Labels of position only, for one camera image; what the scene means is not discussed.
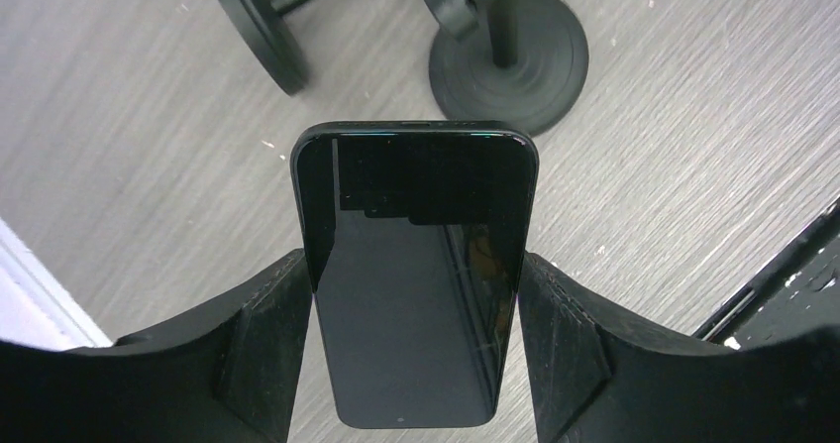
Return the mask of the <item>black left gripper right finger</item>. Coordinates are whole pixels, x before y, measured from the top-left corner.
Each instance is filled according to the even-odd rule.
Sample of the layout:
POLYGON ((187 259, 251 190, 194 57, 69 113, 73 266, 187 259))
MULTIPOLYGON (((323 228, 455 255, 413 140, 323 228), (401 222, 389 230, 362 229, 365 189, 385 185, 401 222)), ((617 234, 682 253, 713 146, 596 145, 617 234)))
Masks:
POLYGON ((668 329, 536 254, 518 294, 541 442, 835 442, 839 330, 734 350, 668 329))

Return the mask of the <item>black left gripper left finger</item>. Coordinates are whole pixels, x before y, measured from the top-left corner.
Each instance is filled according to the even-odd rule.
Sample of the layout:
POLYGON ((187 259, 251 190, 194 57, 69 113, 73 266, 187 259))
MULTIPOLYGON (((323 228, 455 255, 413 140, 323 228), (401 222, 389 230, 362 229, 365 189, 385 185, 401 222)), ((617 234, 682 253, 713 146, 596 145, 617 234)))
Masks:
POLYGON ((112 346, 1 345, 5 442, 284 442, 312 294, 294 250, 112 346))

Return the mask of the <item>black smartphone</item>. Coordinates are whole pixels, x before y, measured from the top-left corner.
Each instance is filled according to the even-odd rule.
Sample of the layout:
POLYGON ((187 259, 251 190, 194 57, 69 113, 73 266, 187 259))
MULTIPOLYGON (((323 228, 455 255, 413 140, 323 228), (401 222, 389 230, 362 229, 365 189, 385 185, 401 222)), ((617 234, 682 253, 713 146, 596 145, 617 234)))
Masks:
POLYGON ((498 408, 539 157, 494 121, 328 122, 290 156, 339 419, 469 428, 498 408))

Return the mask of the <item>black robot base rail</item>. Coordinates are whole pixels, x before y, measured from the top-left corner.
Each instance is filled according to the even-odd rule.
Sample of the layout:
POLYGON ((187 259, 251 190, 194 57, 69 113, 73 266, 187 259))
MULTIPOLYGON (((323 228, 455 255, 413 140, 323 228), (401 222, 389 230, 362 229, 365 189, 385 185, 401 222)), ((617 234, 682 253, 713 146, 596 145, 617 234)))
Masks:
POLYGON ((727 299, 694 338, 746 350, 839 325, 839 202, 727 299))

